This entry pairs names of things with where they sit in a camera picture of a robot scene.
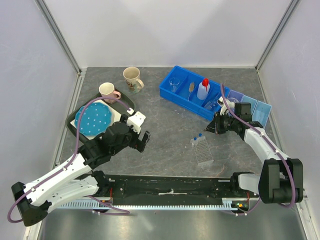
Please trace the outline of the blue safety glasses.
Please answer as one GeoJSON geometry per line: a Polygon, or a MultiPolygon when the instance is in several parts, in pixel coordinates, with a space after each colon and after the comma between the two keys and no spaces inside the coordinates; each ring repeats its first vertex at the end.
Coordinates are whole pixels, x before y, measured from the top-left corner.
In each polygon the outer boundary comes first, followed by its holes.
{"type": "Polygon", "coordinates": [[[217,93],[215,96],[210,98],[204,105],[206,110],[217,112],[220,109],[220,105],[218,104],[218,100],[221,97],[220,93],[217,93]]]}

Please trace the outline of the tan bristle tube brush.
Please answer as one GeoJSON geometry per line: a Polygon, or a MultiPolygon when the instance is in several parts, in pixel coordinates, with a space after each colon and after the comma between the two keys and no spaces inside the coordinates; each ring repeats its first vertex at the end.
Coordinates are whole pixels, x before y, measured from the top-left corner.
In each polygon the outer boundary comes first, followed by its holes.
{"type": "Polygon", "coordinates": [[[187,99],[188,101],[190,100],[191,94],[193,93],[194,89],[195,89],[195,83],[191,82],[188,88],[188,99],[187,99]]]}

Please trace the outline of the white red wash bottle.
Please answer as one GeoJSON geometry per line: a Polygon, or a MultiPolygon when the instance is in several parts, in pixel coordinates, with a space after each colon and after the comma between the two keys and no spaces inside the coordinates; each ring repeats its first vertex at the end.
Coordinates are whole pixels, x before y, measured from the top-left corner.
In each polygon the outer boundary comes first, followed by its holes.
{"type": "Polygon", "coordinates": [[[208,78],[204,78],[198,85],[198,90],[197,90],[197,98],[199,100],[204,100],[210,90],[210,81],[208,78]]]}

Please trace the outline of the clear well plate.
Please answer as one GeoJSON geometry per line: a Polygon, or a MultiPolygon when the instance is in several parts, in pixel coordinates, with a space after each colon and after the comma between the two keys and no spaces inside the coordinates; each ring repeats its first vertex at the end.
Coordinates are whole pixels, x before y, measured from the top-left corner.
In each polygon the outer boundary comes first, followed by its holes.
{"type": "Polygon", "coordinates": [[[207,139],[204,135],[202,136],[202,140],[198,140],[198,144],[196,146],[191,145],[191,147],[195,153],[197,165],[199,167],[209,165],[214,162],[207,139]]]}

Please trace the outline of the glass flask white stopper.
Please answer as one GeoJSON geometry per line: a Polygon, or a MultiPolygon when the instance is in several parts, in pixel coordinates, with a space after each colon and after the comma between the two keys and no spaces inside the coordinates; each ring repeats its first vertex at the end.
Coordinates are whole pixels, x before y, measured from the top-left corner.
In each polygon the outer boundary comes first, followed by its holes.
{"type": "Polygon", "coordinates": [[[235,111],[235,103],[233,101],[230,101],[226,99],[226,105],[225,105],[225,111],[224,113],[229,113],[230,111],[234,112],[235,111]]]}

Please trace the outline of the clear glass beaker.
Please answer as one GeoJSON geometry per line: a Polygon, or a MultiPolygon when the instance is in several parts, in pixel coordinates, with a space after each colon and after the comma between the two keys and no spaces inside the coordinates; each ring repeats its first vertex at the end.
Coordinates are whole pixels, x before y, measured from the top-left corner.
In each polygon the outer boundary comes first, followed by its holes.
{"type": "Polygon", "coordinates": [[[171,92],[175,93],[179,87],[180,80],[177,77],[172,77],[169,80],[169,84],[170,84],[171,92]]]}

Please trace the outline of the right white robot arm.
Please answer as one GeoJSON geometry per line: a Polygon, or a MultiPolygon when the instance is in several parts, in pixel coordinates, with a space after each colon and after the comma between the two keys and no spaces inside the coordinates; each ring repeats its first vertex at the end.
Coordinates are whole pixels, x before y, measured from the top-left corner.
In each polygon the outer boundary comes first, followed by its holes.
{"type": "Polygon", "coordinates": [[[229,184],[233,196],[240,197],[249,191],[258,194],[265,204],[290,205],[303,200],[303,163],[279,150],[263,126],[252,120],[250,103],[235,103],[233,113],[216,112],[205,131],[217,135],[235,132],[263,163],[260,175],[251,172],[233,173],[229,184]]]}

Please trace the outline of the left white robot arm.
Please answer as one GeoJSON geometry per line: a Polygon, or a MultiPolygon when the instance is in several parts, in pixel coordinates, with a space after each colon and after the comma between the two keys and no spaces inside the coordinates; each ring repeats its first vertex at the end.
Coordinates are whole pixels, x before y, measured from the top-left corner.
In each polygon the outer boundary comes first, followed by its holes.
{"type": "Polygon", "coordinates": [[[102,171],[95,169],[126,147],[143,152],[151,134],[146,131],[142,139],[139,136],[140,132],[135,131],[133,125],[117,121],[105,132],[87,140],[70,159],[44,176],[29,183],[16,182],[11,190],[20,221],[30,227],[69,201],[109,194],[110,181],[102,171]]]}

